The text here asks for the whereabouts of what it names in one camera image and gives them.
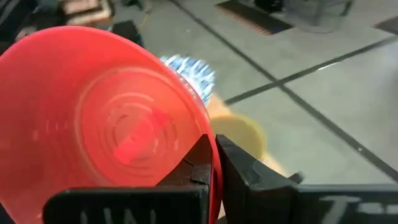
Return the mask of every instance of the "yellow cup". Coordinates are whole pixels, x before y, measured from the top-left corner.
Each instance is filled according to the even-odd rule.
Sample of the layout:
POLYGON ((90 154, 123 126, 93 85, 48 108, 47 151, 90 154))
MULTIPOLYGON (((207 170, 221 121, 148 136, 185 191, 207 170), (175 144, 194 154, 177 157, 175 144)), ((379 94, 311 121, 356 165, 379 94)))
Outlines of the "yellow cup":
POLYGON ((267 139, 257 122, 240 114, 228 114, 211 118, 210 123, 215 134, 224 134, 252 157, 264 159, 267 139))

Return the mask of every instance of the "red plastic cup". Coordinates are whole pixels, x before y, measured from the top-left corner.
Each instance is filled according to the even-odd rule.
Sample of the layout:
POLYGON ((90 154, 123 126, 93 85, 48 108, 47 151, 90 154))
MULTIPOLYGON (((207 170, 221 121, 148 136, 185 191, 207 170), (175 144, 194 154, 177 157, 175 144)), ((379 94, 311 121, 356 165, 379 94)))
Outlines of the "red plastic cup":
POLYGON ((42 223, 44 203, 72 187, 154 186, 202 134, 221 165, 199 96, 140 46, 110 32, 56 27, 0 57, 0 202, 16 223, 42 223))

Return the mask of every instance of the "black mat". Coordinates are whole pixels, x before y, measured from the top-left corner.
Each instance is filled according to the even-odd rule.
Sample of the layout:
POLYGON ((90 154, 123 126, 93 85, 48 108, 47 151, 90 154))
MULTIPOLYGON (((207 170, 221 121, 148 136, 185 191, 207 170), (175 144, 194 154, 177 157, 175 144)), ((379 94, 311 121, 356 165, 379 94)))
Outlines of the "black mat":
POLYGON ((241 4, 237 0, 219 3, 216 7, 265 35, 276 34, 292 28, 291 25, 255 8, 241 4))
POLYGON ((390 32, 392 34, 398 35, 398 16, 394 17, 392 19, 383 21, 383 22, 375 25, 375 27, 380 30, 384 30, 386 32, 390 32))

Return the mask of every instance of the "concrete floor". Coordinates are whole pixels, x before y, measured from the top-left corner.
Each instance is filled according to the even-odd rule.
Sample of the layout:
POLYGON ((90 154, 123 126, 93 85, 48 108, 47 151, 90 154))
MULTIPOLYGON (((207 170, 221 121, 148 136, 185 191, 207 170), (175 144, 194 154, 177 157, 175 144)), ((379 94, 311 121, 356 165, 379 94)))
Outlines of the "concrete floor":
MULTIPOLYGON (((224 0, 176 0, 191 16, 169 0, 153 1, 142 35, 154 55, 206 60, 224 100, 268 89, 231 107, 266 130, 269 153, 288 173, 302 171, 306 184, 398 181, 398 39, 373 28, 398 16, 396 0, 357 0, 330 34, 292 28, 269 36, 214 8, 224 0)), ((135 7, 115 8, 116 22, 144 19, 135 7)))

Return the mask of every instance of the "floor seam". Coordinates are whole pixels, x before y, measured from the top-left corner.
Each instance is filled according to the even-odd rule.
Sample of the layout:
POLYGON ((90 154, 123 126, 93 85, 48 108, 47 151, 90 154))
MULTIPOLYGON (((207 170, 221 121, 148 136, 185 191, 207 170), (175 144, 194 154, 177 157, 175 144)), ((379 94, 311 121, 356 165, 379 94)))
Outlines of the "floor seam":
POLYGON ((388 37, 388 38, 386 38, 384 40, 380 40, 379 42, 376 42, 374 44, 365 46, 365 47, 363 47, 361 49, 358 49, 358 50, 352 51, 350 53, 344 54, 342 56, 333 58, 333 59, 328 60, 326 62, 320 63, 320 64, 312 66, 310 68, 307 68, 305 70, 296 72, 295 74, 289 75, 287 77, 278 79, 278 80, 276 80, 276 81, 274 81, 272 83, 268 83, 268 84, 265 84, 263 86, 254 88, 252 90, 248 90, 248 91, 246 91, 244 93, 241 93, 239 95, 236 95, 234 97, 231 97, 231 98, 227 99, 225 102, 226 102, 227 105, 232 105, 232 104, 238 103, 238 102, 240 102, 242 100, 248 99, 248 98, 250 98, 252 96, 255 96, 257 94, 263 93, 263 92, 265 92, 267 90, 270 90, 272 88, 278 87, 280 85, 284 85, 284 84, 286 84, 288 82, 297 80, 297 79, 302 78, 302 77, 304 77, 306 75, 312 74, 312 73, 314 73, 316 71, 319 71, 319 70, 322 70, 322 69, 327 68, 329 66, 332 66, 332 65, 334 65, 336 63, 340 63, 340 62, 342 62, 342 61, 344 61, 346 59, 349 59, 351 57, 354 57, 354 56, 357 56, 357 55, 360 55, 360 54, 364 54, 366 52, 370 52, 371 50, 374 50, 374 49, 377 49, 377 48, 392 44, 392 43, 394 43, 396 41, 398 41, 398 36, 394 35, 392 37, 388 37))
MULTIPOLYGON (((347 143, 347 145, 351 146, 352 149, 357 152, 363 159, 367 160, 369 163, 373 164, 375 167, 377 167, 381 172, 385 173, 387 176, 389 176, 392 180, 394 180, 395 182, 398 182, 398 171, 396 171, 394 168, 392 168, 389 164, 387 164, 386 162, 384 162, 382 159, 380 159, 379 157, 377 157, 377 155, 375 155, 373 152, 371 152, 368 148, 366 148, 364 145, 362 145, 361 143, 359 143, 359 141, 355 140, 352 136, 350 136, 347 132, 345 132, 344 130, 342 130, 339 126, 337 126, 337 124, 335 124, 334 122, 332 122, 330 119, 328 119, 326 116, 324 116, 321 112, 319 112, 318 110, 316 110, 313 106, 311 106, 309 103, 307 103, 304 99, 302 99, 301 97, 299 97, 296 93, 294 93, 290 88, 287 88, 284 84, 286 84, 287 82, 290 82, 292 80, 298 79, 304 75, 307 75, 309 73, 312 72, 308 72, 308 73, 304 73, 304 75, 300 74, 300 72, 295 73, 289 77, 285 77, 283 79, 276 79, 276 77, 274 77, 273 75, 271 75, 267 70, 265 70, 264 68, 262 68, 260 65, 258 65, 254 60, 252 60, 250 57, 248 57, 246 54, 244 54, 242 51, 240 51, 237 47, 235 47, 234 45, 232 45, 231 43, 229 43, 224 37, 222 37, 221 35, 219 35, 219 33, 215 32, 211 27, 209 27, 207 24, 205 24, 200 18, 198 18, 197 16, 195 16, 192 12, 190 12, 188 9, 185 9, 178 1, 176 0, 169 0, 170 2, 172 2, 176 7, 178 7, 181 11, 183 11, 186 15, 188 15, 189 17, 191 17, 191 19, 193 19, 196 23, 198 23, 199 25, 201 25, 205 30, 207 30, 209 33, 213 34, 219 41, 221 41, 223 44, 225 44, 228 48, 230 48, 234 53, 236 53, 237 55, 239 55, 242 59, 244 59, 247 63, 249 63, 253 68, 255 68, 257 71, 261 72, 264 76, 266 76, 270 81, 272 81, 272 83, 266 84, 264 86, 260 86, 256 89, 251 90, 252 92, 248 95, 250 95, 249 97, 252 97, 256 94, 259 94, 262 91, 266 91, 269 90, 271 88, 274 87, 278 87, 278 89, 280 89, 281 91, 283 91, 286 95, 288 95, 290 97, 290 99, 292 99, 293 102, 295 102, 296 104, 299 105, 299 107, 301 107, 303 110, 305 110, 311 117, 315 118, 318 122, 320 122, 321 124, 324 125, 324 127, 329 130, 331 133, 335 134, 336 136, 338 136, 340 139, 342 139, 345 143, 347 143)), ((393 37, 389 37, 385 40, 385 43, 388 44, 389 42, 394 42, 398 40, 398 37, 393 36, 393 37)), ((357 51, 354 52, 359 52, 357 54, 360 54, 361 52, 367 52, 373 48, 377 47, 377 43, 376 44, 372 44, 369 45, 367 47, 364 47, 362 49, 359 49, 357 51)), ((354 54, 354 52, 345 54, 345 55, 357 55, 354 54)), ((319 70, 319 68, 317 65, 312 67, 312 68, 308 68, 308 71, 311 71, 312 69, 314 69, 314 71, 319 70)), ((237 101, 240 100, 240 98, 242 97, 246 97, 246 96, 242 96, 238 95, 238 96, 234 96, 230 99, 228 99, 227 101, 229 102, 229 104, 233 104, 234 102, 236 103, 237 101)))

